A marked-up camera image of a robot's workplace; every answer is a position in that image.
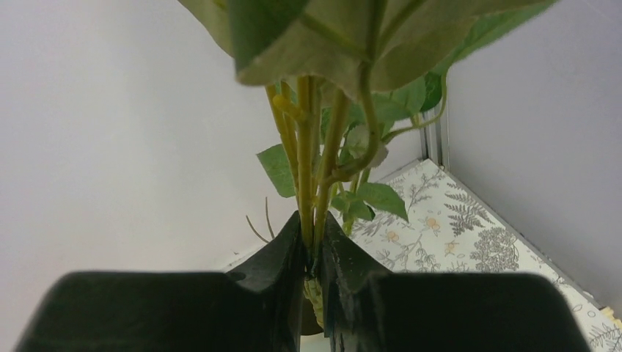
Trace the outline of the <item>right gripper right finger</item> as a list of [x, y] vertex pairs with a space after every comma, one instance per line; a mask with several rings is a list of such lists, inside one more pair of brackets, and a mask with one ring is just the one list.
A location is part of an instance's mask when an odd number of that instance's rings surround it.
[[333, 351], [588, 351], [561, 293], [528, 273], [395, 273], [327, 216], [324, 334]]

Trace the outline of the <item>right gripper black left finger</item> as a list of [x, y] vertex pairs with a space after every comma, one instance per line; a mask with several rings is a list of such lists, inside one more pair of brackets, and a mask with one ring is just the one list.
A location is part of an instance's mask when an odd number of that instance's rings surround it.
[[74, 271], [43, 296], [18, 351], [298, 351], [300, 217], [229, 271]]

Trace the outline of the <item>artificial flower bunch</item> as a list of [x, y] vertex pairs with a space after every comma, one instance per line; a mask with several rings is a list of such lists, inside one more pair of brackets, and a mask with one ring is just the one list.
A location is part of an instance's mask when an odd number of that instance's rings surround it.
[[387, 145], [427, 126], [446, 101], [450, 67], [552, 6], [550, 1], [184, 1], [233, 59], [235, 78], [262, 87], [279, 144], [258, 154], [296, 200], [310, 257], [304, 295], [323, 327], [321, 241], [331, 209], [346, 233], [377, 211], [407, 219], [402, 196], [370, 183]]

